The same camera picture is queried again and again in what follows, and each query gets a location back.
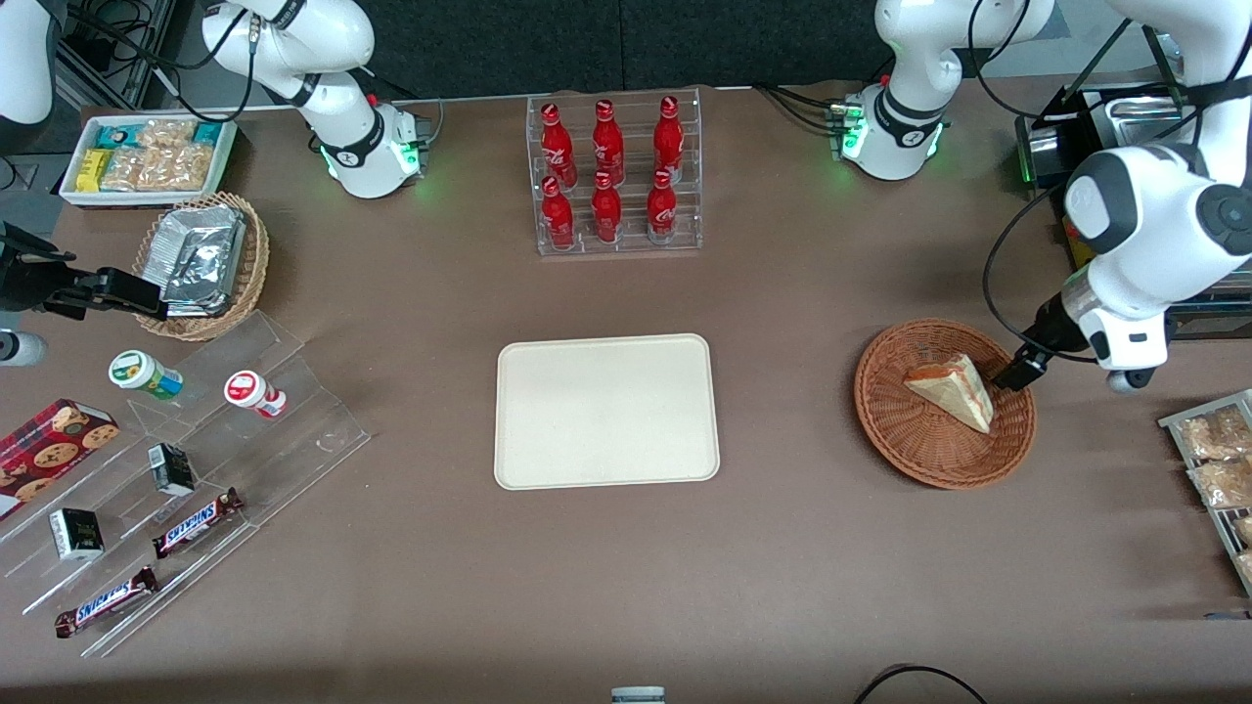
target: cookie box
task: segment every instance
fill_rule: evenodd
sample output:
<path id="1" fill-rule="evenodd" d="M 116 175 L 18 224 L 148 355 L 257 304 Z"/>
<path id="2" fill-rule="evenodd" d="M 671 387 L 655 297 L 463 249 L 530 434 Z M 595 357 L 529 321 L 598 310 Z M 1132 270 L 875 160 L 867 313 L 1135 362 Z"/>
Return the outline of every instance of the cookie box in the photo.
<path id="1" fill-rule="evenodd" d="M 109 413 L 61 398 L 0 440 L 0 520 L 118 436 Z"/>
<path id="2" fill-rule="evenodd" d="M 225 115 L 209 113 L 208 116 L 223 118 Z M 100 128 L 131 125 L 153 118 L 162 120 L 195 119 L 189 113 L 139 113 L 89 119 L 86 125 L 83 128 L 83 133 L 79 135 L 78 147 L 75 147 L 74 155 L 70 158 L 70 165 L 65 172 L 65 178 L 61 179 L 61 187 L 59 190 L 60 197 L 68 203 L 80 208 L 154 208 L 169 205 L 172 203 L 183 203 L 193 198 L 200 198 L 217 193 L 218 183 L 222 182 L 222 174 L 227 169 L 227 159 L 230 157 L 230 147 L 234 144 L 235 133 L 238 132 L 238 128 L 233 122 L 223 124 L 222 132 L 217 135 L 217 140 L 213 145 L 213 158 L 209 162 L 209 173 L 204 179 L 204 185 L 199 190 L 78 190 L 75 178 L 83 169 L 83 160 L 88 157 L 88 152 L 96 145 L 96 139 L 100 135 Z"/>

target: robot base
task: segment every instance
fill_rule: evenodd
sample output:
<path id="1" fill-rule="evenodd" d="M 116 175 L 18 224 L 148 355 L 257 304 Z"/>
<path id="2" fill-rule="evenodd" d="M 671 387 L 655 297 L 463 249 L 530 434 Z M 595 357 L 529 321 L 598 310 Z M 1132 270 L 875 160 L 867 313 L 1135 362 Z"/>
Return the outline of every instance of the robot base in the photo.
<path id="1" fill-rule="evenodd" d="M 322 148 L 331 175 L 357 198 L 382 198 L 426 175 L 429 163 L 431 120 L 386 103 L 374 110 L 383 119 L 383 137 L 364 163 L 351 168 L 337 164 Z"/>
<path id="2" fill-rule="evenodd" d="M 923 137 L 920 142 L 900 147 L 876 115 L 875 100 L 881 91 L 881 85 L 871 85 L 848 95 L 836 106 L 843 114 L 828 111 L 828 124 L 846 130 L 845 134 L 830 138 L 830 152 L 836 162 L 851 162 L 874 178 L 903 180 L 918 173 L 921 164 L 934 155 L 939 148 L 943 124 L 935 127 L 929 139 L 919 132 L 916 134 Z"/>

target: dark wall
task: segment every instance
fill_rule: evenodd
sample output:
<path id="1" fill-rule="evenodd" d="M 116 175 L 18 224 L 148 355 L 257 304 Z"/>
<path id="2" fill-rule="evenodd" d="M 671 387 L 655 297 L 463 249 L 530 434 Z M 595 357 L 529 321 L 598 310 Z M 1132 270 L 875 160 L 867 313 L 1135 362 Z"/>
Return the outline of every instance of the dark wall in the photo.
<path id="1" fill-rule="evenodd" d="M 874 0 L 358 0 L 371 68 L 423 96 L 804 84 L 890 55 Z"/>

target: snickers bar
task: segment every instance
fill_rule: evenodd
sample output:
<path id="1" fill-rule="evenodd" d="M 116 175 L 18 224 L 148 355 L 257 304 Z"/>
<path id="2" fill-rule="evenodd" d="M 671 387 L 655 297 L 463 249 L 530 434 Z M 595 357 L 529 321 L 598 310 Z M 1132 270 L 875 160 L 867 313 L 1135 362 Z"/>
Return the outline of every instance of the snickers bar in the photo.
<path id="1" fill-rule="evenodd" d="M 156 549 L 156 559 L 164 560 L 183 547 L 190 545 L 197 537 L 204 535 L 219 521 L 243 509 L 243 500 L 235 494 L 234 487 L 227 490 L 213 500 L 213 504 L 200 509 L 188 516 L 188 519 L 160 537 L 153 539 L 153 547 Z"/>
<path id="2" fill-rule="evenodd" d="M 153 574 L 151 567 L 144 567 L 135 576 L 78 609 L 56 616 L 56 638 L 69 638 L 91 625 L 91 621 L 100 616 L 116 613 L 121 606 L 156 591 L 160 591 L 156 575 Z"/>

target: red cookie box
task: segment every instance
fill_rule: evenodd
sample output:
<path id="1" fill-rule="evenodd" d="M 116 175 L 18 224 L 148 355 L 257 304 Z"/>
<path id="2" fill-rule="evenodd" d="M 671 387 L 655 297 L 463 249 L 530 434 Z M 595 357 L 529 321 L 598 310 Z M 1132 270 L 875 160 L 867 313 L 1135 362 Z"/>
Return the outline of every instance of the red cookie box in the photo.
<path id="1" fill-rule="evenodd" d="M 66 398 L 0 440 L 0 520 L 118 436 L 109 413 Z"/>

